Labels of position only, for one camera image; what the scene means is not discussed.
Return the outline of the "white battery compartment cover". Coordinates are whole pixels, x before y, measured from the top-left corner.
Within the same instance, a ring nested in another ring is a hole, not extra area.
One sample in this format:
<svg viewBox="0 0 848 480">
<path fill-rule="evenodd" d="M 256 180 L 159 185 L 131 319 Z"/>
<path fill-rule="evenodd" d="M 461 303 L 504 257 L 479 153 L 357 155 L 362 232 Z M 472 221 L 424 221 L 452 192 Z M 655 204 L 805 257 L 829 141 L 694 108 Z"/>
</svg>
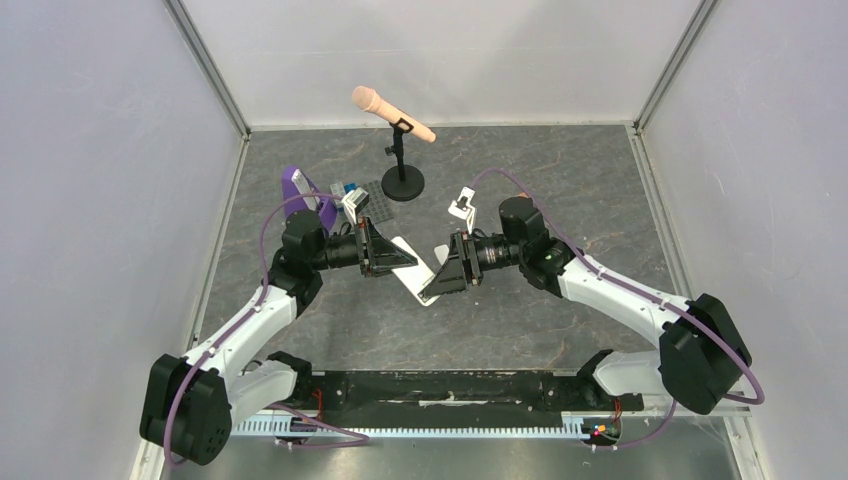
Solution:
<svg viewBox="0 0 848 480">
<path fill-rule="evenodd" d="M 444 264 L 450 255 L 450 248 L 446 244 L 438 245 L 434 248 L 434 254 L 439 264 Z"/>
</svg>

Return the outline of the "white remote control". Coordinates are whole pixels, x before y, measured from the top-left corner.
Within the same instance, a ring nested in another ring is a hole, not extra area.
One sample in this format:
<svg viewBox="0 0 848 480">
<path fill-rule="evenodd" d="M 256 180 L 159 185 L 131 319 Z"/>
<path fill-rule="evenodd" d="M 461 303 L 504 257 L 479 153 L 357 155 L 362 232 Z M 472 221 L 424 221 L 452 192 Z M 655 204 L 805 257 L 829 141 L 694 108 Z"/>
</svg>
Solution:
<svg viewBox="0 0 848 480">
<path fill-rule="evenodd" d="M 411 254 L 417 261 L 414 266 L 393 269 L 392 273 L 422 306 L 428 307 L 434 304 L 439 296 L 426 296 L 422 292 L 435 277 L 435 273 L 403 237 L 396 236 L 391 239 L 391 242 Z"/>
</svg>

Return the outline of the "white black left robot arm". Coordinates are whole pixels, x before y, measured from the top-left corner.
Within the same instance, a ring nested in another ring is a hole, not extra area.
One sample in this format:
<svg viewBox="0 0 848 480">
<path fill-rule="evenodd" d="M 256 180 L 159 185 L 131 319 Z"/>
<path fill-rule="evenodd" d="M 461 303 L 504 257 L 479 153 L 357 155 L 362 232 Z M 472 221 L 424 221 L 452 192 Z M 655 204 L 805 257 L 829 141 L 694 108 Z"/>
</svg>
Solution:
<svg viewBox="0 0 848 480">
<path fill-rule="evenodd" d="M 356 267 L 365 277 L 414 267 L 418 259 L 383 237 L 362 216 L 352 232 L 331 236 L 310 210 L 290 214 L 282 245 L 248 303 L 207 340 L 151 367 L 139 433 L 142 439 L 198 465 L 223 449 L 233 428 L 283 401 L 301 408 L 313 398 L 311 365 L 284 352 L 245 368 L 278 332 L 300 317 L 319 293 L 322 271 Z"/>
</svg>

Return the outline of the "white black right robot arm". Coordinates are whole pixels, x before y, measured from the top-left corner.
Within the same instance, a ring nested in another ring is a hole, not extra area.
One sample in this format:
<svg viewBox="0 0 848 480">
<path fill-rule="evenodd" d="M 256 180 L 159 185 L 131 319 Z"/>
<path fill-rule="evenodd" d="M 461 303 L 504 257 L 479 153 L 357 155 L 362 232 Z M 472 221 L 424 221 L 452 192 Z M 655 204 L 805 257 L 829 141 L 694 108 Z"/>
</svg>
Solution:
<svg viewBox="0 0 848 480">
<path fill-rule="evenodd" d="M 579 371 L 577 392 L 591 408 L 623 395 L 668 395 L 696 414 L 711 413 L 751 367 L 750 353 L 716 297 L 696 299 L 649 288 L 553 236 L 527 197 L 499 206 L 501 232 L 453 234 L 440 269 L 419 297 L 460 293 L 485 273 L 515 267 L 534 288 L 588 306 L 649 341 L 651 350 L 603 351 Z"/>
</svg>

